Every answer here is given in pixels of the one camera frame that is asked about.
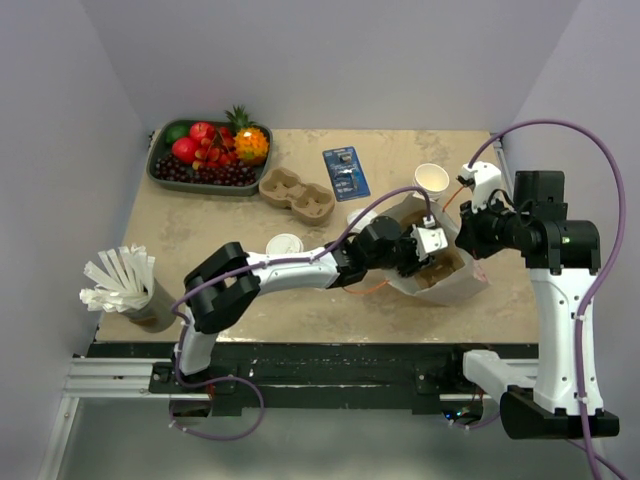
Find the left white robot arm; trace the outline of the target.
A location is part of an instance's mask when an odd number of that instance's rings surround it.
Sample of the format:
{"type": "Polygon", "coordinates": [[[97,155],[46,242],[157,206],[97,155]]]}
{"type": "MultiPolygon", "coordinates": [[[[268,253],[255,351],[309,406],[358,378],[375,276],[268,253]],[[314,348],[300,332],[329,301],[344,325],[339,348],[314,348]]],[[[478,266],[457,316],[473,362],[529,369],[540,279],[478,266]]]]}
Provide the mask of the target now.
{"type": "Polygon", "coordinates": [[[433,217],[403,227],[377,216],[359,232],[295,254],[256,254],[238,242],[220,247],[183,281],[185,325],[175,347],[171,378],[185,392],[206,383],[218,334],[235,325],[259,296],[300,288],[329,290],[356,284],[371,270],[411,276],[448,246],[433,217]]]}

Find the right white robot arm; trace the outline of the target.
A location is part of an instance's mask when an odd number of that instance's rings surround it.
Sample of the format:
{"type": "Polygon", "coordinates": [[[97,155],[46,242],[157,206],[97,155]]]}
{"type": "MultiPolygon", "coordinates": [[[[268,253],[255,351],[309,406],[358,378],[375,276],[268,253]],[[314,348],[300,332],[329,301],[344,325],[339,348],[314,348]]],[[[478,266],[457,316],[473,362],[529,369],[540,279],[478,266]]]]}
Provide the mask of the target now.
{"type": "Polygon", "coordinates": [[[459,182],[473,192],[460,207],[458,248],[474,259],[518,251],[533,286],[539,321],[535,378],[489,350],[471,350],[445,369],[459,393],[478,385],[499,403],[512,439],[614,437],[619,419],[605,410],[596,379],[592,311],[579,309],[601,266],[600,236],[587,220],[570,220],[561,171],[519,171],[513,197],[501,201],[501,173],[480,162],[459,182]]]}

